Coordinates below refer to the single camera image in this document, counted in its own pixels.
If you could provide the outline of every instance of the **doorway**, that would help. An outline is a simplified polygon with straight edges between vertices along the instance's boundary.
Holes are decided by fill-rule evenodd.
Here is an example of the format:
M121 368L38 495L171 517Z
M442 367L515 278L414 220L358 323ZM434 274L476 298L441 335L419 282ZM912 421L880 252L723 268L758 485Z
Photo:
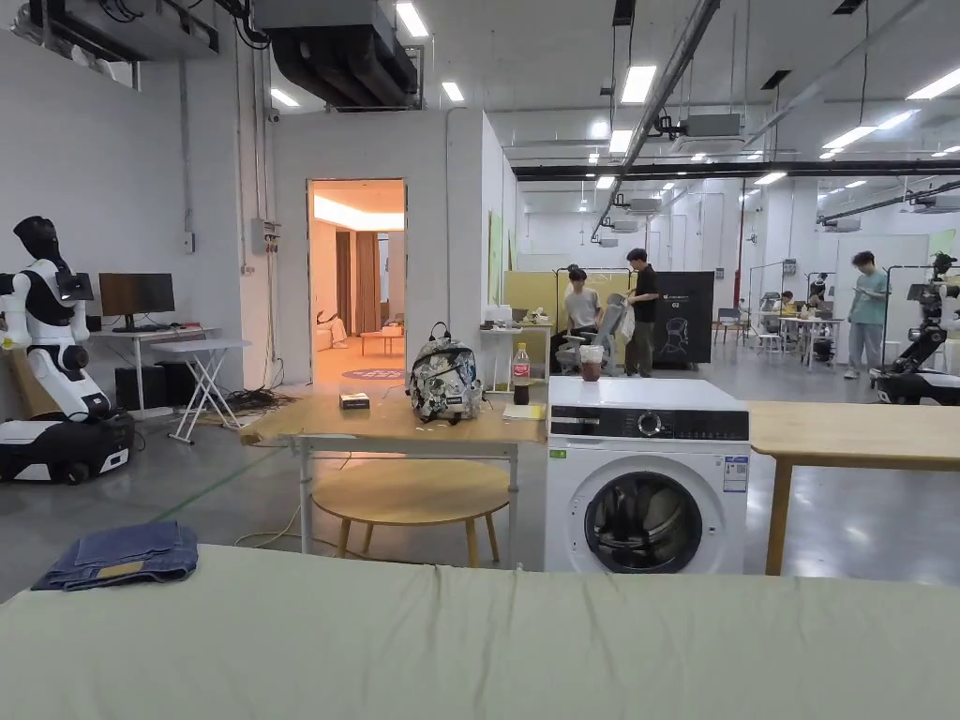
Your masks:
M312 180L308 189L314 388L402 384L404 182Z

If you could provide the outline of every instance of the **green line on floor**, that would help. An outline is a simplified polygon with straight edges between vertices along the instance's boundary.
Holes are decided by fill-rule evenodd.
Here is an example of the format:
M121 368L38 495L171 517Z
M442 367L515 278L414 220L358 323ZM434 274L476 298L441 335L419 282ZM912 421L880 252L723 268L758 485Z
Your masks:
M240 476L243 475L245 472L247 472L247 470L249 470L250 468L254 468L255 466L258 466L260 463L262 463L264 460L268 460L269 458L274 457L274 455L276 455L280 450L286 450L286 449L288 449L288 448L286 448L286 447L275 447L272 452L268 452L266 455L260 456L259 458L257 458L256 460L252 461L251 463L247 463L247 464L244 465L242 468L237 469L237 470L234 470L234 471L233 471L231 474L229 474L227 477L222 478L221 480L217 480L217 482L213 483L212 485L209 485L209 486L207 486L206 488L204 488L203 490L201 490L201 491L199 491L199 492L197 492L197 493L195 493L195 494L190 495L188 498L186 498L186 499L185 499L183 502L181 502L179 505L175 505L174 507L170 508L170 510L165 510L165 511L163 511L163 512L160 513L158 516L154 517L154 518L151 520L151 522L159 522L159 521L161 521L161 520L167 519L168 517L174 515L175 513L178 513L179 511L183 510L183 508L185 508L185 507L187 507L187 506L189 506L189 505L192 505L193 503L195 503L197 500L201 499L202 497L206 497L207 495L211 494L211 493L212 493L213 491L215 491L217 488L221 488L221 487L223 487L224 485L226 485L227 483L233 482L233 481L236 480L238 477L240 477Z

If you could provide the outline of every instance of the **bed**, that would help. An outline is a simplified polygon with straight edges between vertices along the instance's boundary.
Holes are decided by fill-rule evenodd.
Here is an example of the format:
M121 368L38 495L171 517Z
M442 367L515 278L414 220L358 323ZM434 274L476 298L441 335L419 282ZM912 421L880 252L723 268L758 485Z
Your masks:
M945 718L960 591L201 546L184 583L0 606L7 718Z

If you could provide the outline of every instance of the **gray t-shirt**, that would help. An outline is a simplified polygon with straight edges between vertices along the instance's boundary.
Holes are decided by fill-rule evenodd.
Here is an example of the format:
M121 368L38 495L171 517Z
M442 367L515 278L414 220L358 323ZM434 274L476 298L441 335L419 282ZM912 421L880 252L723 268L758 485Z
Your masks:
M579 293L571 291L564 299L564 307L569 327L592 327L600 313L600 295L588 287Z

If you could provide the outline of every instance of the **washing machine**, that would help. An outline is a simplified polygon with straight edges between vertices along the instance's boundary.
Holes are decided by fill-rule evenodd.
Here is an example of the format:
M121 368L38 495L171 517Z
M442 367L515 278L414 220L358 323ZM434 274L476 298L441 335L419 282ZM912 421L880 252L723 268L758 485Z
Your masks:
M743 572L747 405L706 380L551 377L548 571Z

